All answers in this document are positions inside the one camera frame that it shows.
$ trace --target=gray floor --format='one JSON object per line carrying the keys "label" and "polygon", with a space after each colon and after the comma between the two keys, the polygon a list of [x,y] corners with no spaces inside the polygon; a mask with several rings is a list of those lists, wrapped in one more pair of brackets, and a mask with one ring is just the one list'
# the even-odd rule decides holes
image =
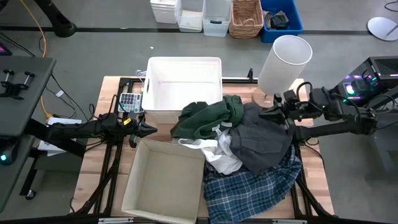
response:
{"label": "gray floor", "polygon": [[[54,0],[57,6],[80,27],[175,27],[157,24],[147,0]],[[382,0],[296,0],[305,30],[366,30],[366,22],[374,16],[398,21],[398,13],[387,11]],[[43,26],[48,20],[27,1]],[[0,24],[34,26],[18,1],[0,13]],[[40,55],[38,32],[5,32],[15,41]],[[60,39],[46,34],[48,56],[57,59],[54,75],[61,86],[88,113],[88,104],[96,103],[102,79],[107,75],[132,75],[145,70],[153,56],[220,57],[224,77],[245,77],[249,68],[258,73],[271,48],[259,39],[235,40],[206,37],[203,34],[180,33],[76,33]],[[397,55],[397,42],[383,42],[370,35],[301,35],[313,49],[313,58],[301,74],[314,86],[335,86],[343,77],[369,56]],[[10,47],[16,55],[24,52]],[[48,87],[58,88],[51,81]],[[52,113],[72,114],[60,100],[45,91],[46,107]],[[44,122],[41,107],[34,118]],[[340,134],[320,138],[325,158],[326,175],[335,213],[344,218],[398,222],[397,184],[371,182],[366,174],[377,169],[366,137]],[[16,187],[20,189],[22,174]],[[37,198],[26,202],[14,192],[0,219],[63,215],[75,189],[77,174],[46,172],[36,181]],[[54,197],[62,198],[62,206],[54,207]]]}

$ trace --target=white cylinder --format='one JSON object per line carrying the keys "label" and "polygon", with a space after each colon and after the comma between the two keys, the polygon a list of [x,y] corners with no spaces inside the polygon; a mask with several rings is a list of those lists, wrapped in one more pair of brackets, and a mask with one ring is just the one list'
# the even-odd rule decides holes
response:
{"label": "white cylinder", "polygon": [[259,88],[267,95],[287,91],[311,58],[312,49],[307,41],[294,35],[279,37],[259,75]]}

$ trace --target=plaid shirt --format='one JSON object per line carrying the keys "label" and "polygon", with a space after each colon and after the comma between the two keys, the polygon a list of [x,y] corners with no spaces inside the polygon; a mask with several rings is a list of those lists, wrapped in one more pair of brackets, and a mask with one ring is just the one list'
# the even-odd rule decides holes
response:
{"label": "plaid shirt", "polygon": [[206,162],[203,179],[210,222],[237,223],[273,208],[294,185],[301,165],[294,147],[279,165],[261,175],[254,175],[245,167],[223,175]]}

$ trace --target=wooden board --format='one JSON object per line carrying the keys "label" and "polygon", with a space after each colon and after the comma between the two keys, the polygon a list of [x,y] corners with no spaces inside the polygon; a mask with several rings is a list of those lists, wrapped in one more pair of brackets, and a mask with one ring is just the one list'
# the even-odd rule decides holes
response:
{"label": "wooden board", "polygon": [[[116,94],[118,91],[119,79],[120,77],[104,77],[103,84],[101,87],[101,92],[98,98],[95,115],[98,116],[99,114],[108,112],[112,96]],[[296,81],[292,84],[291,88],[295,89],[295,87],[302,82],[303,82],[302,79],[296,79]],[[140,93],[141,87],[142,84],[135,83],[133,86],[133,92]],[[253,99],[256,99],[257,101],[262,97],[264,97],[261,94],[259,95],[253,94],[256,90],[257,90],[256,84],[223,85],[224,95],[239,95],[242,98],[243,103],[252,102]],[[303,101],[308,100],[305,88],[301,88],[300,90],[300,99]],[[151,119],[150,116],[147,116],[146,120],[149,125],[154,126],[158,129],[158,132],[148,136],[147,137],[148,139],[171,142],[170,129],[174,126],[173,124],[155,124],[151,122],[151,120],[153,119]],[[312,119],[305,119],[297,124],[304,126],[312,126],[313,121]],[[126,191],[127,180],[129,177],[129,173],[135,155],[135,149],[132,149],[129,146],[128,139],[129,138],[125,138],[123,152],[121,156],[119,175],[116,183],[116,191],[112,207],[113,217],[129,216],[128,214],[125,214],[121,211],[121,204],[123,202],[124,192]],[[97,139],[90,139],[89,143],[95,141],[97,141]],[[72,207],[75,210],[83,206],[83,204],[88,200],[88,198],[94,192],[94,189],[98,185],[104,154],[105,154],[105,148],[106,148],[105,144],[100,145],[87,152],[84,156],[83,163],[81,165],[79,179],[76,185],[75,195],[73,197],[73,202],[72,202]],[[323,208],[329,213],[333,214],[333,206],[331,204],[328,183],[326,180],[325,171],[323,169],[322,160],[319,158],[317,154],[315,154],[306,147],[301,147],[301,152],[302,152],[302,162],[304,164],[304,172],[307,178],[308,188],[311,190],[312,194],[314,194],[317,200],[322,204]],[[296,188],[298,189],[298,199],[299,199],[300,209],[303,213],[305,213],[302,193],[297,186]],[[104,191],[104,197],[102,201],[103,206],[101,207],[101,211],[104,209],[104,206],[106,205],[107,196],[108,196],[108,186]],[[198,218],[206,218],[206,217],[208,217],[208,210],[205,199],[202,196],[200,201],[200,206],[198,209]],[[294,218],[292,197],[290,193],[288,193],[285,199],[280,203],[278,203],[273,209],[264,212],[262,214],[259,214],[253,218]]]}

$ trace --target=cardboard box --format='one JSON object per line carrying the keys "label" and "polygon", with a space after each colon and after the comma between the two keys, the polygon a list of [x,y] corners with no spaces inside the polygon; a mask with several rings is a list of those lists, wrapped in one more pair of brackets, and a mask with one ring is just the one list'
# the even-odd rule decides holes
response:
{"label": "cardboard box", "polygon": [[194,224],[204,162],[201,150],[141,139],[122,212],[160,222]]}

